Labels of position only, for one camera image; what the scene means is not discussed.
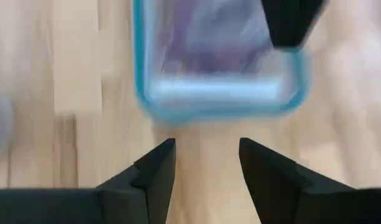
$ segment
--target blue rim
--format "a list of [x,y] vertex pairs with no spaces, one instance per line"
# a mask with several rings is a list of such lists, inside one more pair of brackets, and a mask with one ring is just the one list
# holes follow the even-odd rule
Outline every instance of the blue rim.
[[290,52],[293,55],[293,63],[295,67],[295,78],[298,91],[293,98],[285,105],[275,108],[233,108],[230,110],[163,110],[154,106],[147,100],[144,93],[144,54],[145,54],[145,32],[144,32],[144,1],[132,1],[133,15],[133,41],[134,41],[134,71],[135,71],[135,95],[146,112],[151,114],[158,121],[169,123],[183,123],[187,121],[208,119],[208,118],[235,118],[244,116],[271,116],[285,114],[299,107],[306,98],[308,91],[308,67],[307,57],[304,50],[293,49]]

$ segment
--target clear plastic container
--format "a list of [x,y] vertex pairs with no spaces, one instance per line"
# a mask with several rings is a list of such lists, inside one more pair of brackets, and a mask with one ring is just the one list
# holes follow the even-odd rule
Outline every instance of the clear plastic container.
[[256,0],[133,1],[135,87],[162,121],[282,113],[304,99],[304,53],[273,47]]

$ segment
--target purple object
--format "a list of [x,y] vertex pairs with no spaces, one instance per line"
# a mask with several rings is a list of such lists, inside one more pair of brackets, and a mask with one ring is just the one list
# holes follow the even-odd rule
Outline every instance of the purple object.
[[165,60],[179,61],[187,72],[253,72],[259,56],[272,48],[256,0],[172,0],[173,20],[160,31]]

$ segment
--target light wood floor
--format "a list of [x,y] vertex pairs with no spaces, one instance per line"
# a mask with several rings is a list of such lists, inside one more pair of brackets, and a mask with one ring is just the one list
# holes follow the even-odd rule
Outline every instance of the light wood floor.
[[16,116],[0,188],[94,187],[168,137],[178,150],[173,224],[259,222],[240,137],[351,186],[381,187],[381,0],[330,2],[306,45],[311,90],[296,112],[175,129],[153,124],[134,98],[129,0],[99,6],[103,112],[70,118],[53,111],[50,4],[0,0],[0,92]]

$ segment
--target black object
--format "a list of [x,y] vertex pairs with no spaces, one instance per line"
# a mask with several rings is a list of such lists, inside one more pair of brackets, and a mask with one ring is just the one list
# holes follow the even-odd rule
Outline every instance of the black object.
[[174,178],[168,139],[96,189],[0,190],[0,223],[165,224]]
[[302,45],[324,3],[325,0],[262,0],[273,45]]
[[381,223],[381,189],[355,190],[246,138],[239,154],[262,224]]

